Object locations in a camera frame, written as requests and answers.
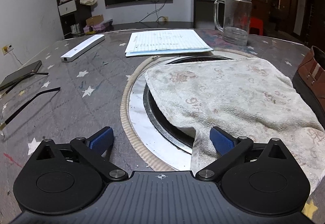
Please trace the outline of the brown leather shoe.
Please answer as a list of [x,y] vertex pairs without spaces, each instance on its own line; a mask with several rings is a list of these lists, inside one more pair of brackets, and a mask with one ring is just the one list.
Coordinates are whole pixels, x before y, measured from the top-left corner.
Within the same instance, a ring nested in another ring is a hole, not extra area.
[[316,46],[312,46],[298,66],[292,79],[296,92],[309,105],[311,110],[313,110],[322,127],[324,127],[325,123],[324,64],[324,51]]

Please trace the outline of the white worn towel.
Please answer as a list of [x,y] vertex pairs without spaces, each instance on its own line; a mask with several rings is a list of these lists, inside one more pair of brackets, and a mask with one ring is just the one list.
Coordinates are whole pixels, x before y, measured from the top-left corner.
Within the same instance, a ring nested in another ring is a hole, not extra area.
[[324,177],[324,129],[289,77],[259,58],[155,66],[146,84],[165,118],[194,137],[191,170],[221,154],[209,138],[219,127],[237,138],[280,138],[315,190]]

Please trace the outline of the grey star pattern table cover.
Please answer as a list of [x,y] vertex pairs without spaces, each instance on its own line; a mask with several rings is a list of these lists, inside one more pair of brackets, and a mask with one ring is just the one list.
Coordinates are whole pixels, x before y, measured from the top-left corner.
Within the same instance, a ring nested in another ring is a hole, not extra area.
[[[1,140],[1,223],[309,223],[302,208],[308,194],[324,186],[324,177],[312,190],[280,138],[253,141],[245,161],[219,181],[198,180],[191,168],[148,166],[120,117],[127,77],[145,61],[125,56],[132,33],[105,34],[104,41],[72,62],[62,62],[61,56],[81,43],[78,38],[39,53],[43,69],[64,81],[64,91],[43,123]],[[198,35],[213,50],[233,49],[270,62],[292,86],[310,51],[256,35],[246,46],[224,41],[215,30],[198,30]],[[89,138],[106,126],[115,140],[102,157],[126,171],[127,180],[105,181],[71,149],[71,140]]]

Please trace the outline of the round metal table inset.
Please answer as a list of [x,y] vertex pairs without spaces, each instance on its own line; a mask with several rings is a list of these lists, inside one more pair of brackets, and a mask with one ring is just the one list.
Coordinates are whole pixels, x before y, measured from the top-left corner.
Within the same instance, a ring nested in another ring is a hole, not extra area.
[[188,171],[193,138],[169,123],[146,84],[146,70],[165,64],[249,58],[250,54],[226,48],[186,56],[151,56],[127,77],[120,117],[137,154],[155,171]]

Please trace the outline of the black thin glasses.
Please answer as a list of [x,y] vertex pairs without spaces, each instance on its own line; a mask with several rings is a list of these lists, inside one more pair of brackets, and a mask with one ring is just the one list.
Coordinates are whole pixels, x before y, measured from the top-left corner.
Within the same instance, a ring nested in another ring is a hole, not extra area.
[[59,105],[64,81],[52,72],[34,75],[1,97],[1,140],[33,130]]

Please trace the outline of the white rectangular bar device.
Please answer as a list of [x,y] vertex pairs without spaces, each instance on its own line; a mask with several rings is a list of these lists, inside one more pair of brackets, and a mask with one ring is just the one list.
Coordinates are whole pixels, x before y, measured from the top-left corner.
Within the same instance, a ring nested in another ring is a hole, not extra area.
[[94,36],[91,36],[90,38],[86,39],[85,41],[81,42],[80,44],[76,45],[74,48],[72,48],[70,51],[64,53],[64,55],[61,56],[62,62],[72,62],[75,59],[77,59],[79,56],[84,54],[85,52],[89,51],[89,49],[92,49],[99,43],[105,40],[104,34],[97,34]]

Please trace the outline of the black smartphone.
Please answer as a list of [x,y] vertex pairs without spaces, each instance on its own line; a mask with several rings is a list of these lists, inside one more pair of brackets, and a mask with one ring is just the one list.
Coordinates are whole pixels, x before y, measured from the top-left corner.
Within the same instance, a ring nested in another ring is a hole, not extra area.
[[29,64],[21,69],[18,69],[17,71],[13,72],[12,74],[7,75],[4,80],[1,82],[0,90],[4,90],[7,87],[12,86],[14,83],[16,83],[18,80],[20,80],[22,77],[27,76],[31,73],[36,73],[39,68],[42,66],[42,61],[38,60],[33,62],[32,64]]

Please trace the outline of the white paper notebook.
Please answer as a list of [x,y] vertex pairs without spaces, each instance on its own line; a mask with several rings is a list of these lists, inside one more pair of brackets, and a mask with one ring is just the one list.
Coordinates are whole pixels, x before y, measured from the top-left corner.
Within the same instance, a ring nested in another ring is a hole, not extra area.
[[127,44],[127,57],[139,55],[183,54],[212,51],[192,29],[133,32]]

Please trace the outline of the red plastic stool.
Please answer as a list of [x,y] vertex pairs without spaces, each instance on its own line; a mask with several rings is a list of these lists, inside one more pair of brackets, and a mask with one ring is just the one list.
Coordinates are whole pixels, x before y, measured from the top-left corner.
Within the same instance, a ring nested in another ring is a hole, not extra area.
[[251,17],[249,25],[249,33],[253,35],[263,36],[264,23],[263,20],[257,17]]

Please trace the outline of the cardboard box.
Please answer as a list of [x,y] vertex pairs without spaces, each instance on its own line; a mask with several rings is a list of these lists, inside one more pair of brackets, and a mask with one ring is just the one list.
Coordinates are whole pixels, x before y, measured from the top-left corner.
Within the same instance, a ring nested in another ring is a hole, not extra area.
[[86,19],[86,24],[87,26],[94,26],[97,24],[101,24],[104,21],[104,17],[103,15],[96,15],[96,16],[92,16],[88,19]]

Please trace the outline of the clear glass jar mug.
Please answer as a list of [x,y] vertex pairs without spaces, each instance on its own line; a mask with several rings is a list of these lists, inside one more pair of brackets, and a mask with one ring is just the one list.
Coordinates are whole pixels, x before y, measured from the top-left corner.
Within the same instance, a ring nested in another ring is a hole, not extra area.
[[[223,25],[219,23],[219,5],[224,4]],[[214,2],[214,24],[222,32],[224,41],[246,46],[251,21],[252,0],[216,0]]]

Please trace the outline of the dark low tv bench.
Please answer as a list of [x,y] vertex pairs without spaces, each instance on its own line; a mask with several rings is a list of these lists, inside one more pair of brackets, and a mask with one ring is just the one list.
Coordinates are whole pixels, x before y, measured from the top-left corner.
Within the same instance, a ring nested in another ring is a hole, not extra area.
[[111,31],[138,30],[138,29],[194,29],[192,22],[168,21],[168,22],[136,22],[112,25]]

